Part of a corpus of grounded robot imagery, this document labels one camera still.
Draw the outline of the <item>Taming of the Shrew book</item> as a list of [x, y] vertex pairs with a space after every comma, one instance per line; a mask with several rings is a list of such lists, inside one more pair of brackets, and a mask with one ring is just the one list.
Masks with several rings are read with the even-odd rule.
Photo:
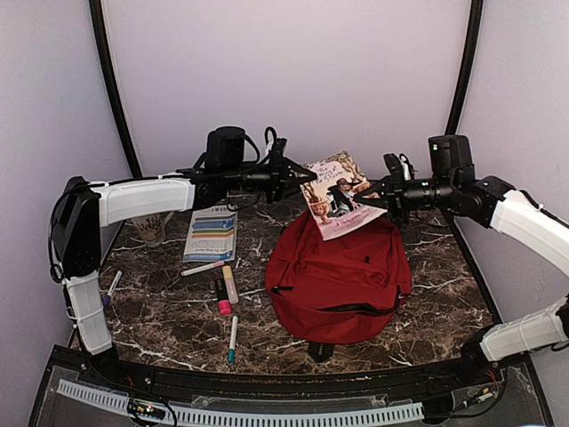
[[314, 181], [301, 184], [301, 191], [324, 241], [344, 236], [387, 212], [355, 200], [372, 184], [346, 150], [304, 167], [317, 175]]

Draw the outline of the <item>white blue workbook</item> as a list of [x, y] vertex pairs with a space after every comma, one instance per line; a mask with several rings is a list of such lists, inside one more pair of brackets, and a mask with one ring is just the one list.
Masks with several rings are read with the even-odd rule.
[[182, 260], [229, 262], [236, 255], [237, 212], [224, 205], [191, 214]]

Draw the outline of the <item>red student backpack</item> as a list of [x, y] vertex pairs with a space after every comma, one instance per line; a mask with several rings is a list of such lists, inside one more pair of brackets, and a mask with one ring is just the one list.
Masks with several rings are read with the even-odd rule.
[[302, 340], [352, 344], [373, 339], [413, 293], [398, 227], [383, 219], [323, 240], [310, 213], [278, 239], [265, 288], [280, 324]]

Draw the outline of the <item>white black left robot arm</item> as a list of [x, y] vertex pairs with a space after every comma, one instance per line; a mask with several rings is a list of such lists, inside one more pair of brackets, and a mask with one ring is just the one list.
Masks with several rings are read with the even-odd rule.
[[100, 297], [104, 230], [144, 216], [209, 208], [234, 190], [276, 202], [316, 179], [286, 156], [287, 140], [273, 127], [264, 138], [259, 147], [245, 129], [222, 126], [210, 131], [204, 152], [191, 167], [114, 181], [74, 176], [66, 183], [49, 219], [49, 274], [63, 289], [83, 351], [94, 357], [92, 375], [107, 388], [122, 384], [125, 369], [109, 355], [116, 346]]

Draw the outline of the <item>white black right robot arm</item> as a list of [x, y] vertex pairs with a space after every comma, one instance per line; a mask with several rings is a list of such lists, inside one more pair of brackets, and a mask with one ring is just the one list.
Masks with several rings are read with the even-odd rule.
[[[532, 252], [560, 274], [568, 273], [568, 224], [525, 190], [495, 175], [477, 177], [469, 139], [447, 134], [429, 138], [432, 174], [418, 178], [406, 157], [384, 155], [386, 176], [355, 195], [361, 205], [381, 208], [403, 222], [411, 212], [437, 209], [472, 220]], [[453, 377], [471, 386], [488, 363], [543, 348], [568, 346], [568, 298], [520, 318], [477, 332], [462, 347]]]

